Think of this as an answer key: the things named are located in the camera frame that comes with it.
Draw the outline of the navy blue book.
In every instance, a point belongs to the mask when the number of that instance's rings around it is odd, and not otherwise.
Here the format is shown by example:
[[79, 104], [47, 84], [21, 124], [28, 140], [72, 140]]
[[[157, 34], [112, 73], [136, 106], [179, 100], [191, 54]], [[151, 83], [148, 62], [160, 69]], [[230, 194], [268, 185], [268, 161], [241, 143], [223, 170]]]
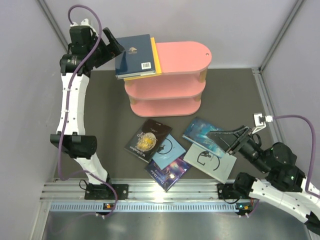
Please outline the navy blue book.
[[125, 79], [156, 73], [149, 34], [119, 37], [116, 40], [124, 47], [124, 52], [115, 58], [116, 78]]

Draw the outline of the teal ocean cover book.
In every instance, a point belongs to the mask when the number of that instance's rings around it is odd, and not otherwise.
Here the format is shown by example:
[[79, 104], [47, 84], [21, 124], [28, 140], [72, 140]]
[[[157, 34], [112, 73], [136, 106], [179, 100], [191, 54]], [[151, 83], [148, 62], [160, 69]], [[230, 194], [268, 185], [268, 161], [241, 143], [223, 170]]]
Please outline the teal ocean cover book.
[[182, 134], [182, 137], [189, 142], [196, 144], [198, 147], [209, 151], [217, 157], [223, 157], [225, 152], [210, 137], [207, 136], [209, 132], [217, 131], [222, 131], [222, 129], [199, 117], [196, 117], [186, 128]]

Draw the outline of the yellow book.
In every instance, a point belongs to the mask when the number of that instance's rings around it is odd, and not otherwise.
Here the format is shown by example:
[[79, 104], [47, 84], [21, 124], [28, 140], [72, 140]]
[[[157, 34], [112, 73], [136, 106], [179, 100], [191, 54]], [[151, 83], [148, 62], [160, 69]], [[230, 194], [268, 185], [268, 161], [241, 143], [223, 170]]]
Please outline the yellow book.
[[151, 46], [152, 46], [155, 73], [154, 74], [145, 74], [145, 75], [135, 76], [135, 77], [126, 77], [123, 79], [124, 81], [131, 81], [131, 80], [143, 79], [143, 78], [148, 78], [148, 77], [156, 77], [156, 76], [160, 76], [162, 74], [162, 69], [161, 69], [161, 64], [160, 64], [160, 60], [159, 60], [159, 55], [158, 55], [158, 51], [157, 51], [155, 38], [151, 37], [150, 42], [151, 42]]

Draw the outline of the light blue cat book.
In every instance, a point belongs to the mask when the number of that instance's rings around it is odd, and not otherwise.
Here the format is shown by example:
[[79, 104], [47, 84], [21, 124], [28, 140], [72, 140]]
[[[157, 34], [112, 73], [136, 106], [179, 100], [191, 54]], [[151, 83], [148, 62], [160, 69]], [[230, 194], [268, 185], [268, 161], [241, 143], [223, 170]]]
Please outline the light blue cat book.
[[152, 160], [163, 170], [182, 156], [186, 150], [169, 134], [160, 144], [159, 149], [152, 157]]

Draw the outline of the black moon cover book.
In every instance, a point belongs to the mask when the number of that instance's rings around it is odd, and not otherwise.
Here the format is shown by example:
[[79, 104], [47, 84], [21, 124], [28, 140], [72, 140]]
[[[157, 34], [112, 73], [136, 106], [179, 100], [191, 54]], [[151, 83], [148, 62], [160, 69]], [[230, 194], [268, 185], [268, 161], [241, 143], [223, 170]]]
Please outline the black moon cover book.
[[172, 127], [149, 118], [128, 141], [124, 149], [149, 163], [171, 131]]

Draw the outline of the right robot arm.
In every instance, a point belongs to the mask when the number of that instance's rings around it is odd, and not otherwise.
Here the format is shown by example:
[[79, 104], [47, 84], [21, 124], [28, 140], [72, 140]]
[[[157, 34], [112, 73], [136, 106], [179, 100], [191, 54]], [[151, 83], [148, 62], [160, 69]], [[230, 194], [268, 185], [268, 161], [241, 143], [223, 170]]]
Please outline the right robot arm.
[[240, 172], [232, 185], [238, 198], [264, 201], [295, 217], [315, 234], [320, 233], [320, 202], [315, 191], [307, 193], [305, 173], [296, 166], [297, 156], [282, 142], [263, 150], [261, 140], [255, 141], [260, 127], [241, 126], [235, 130], [209, 131], [206, 137], [225, 153], [240, 153], [261, 173], [266, 174], [264, 184], [258, 178]]

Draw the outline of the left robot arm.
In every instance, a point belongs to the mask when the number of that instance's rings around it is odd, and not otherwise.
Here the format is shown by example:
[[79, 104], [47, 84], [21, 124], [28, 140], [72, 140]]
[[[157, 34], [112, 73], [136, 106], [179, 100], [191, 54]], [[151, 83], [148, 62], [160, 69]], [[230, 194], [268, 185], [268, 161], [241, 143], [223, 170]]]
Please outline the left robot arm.
[[118, 197], [111, 178], [97, 154], [98, 140], [87, 135], [84, 113], [85, 97], [91, 71], [124, 52], [108, 28], [95, 30], [86, 18], [73, 22], [69, 29], [71, 42], [59, 61], [62, 81], [62, 104], [56, 133], [50, 142], [59, 153], [67, 154], [82, 168], [86, 200], [114, 200]]

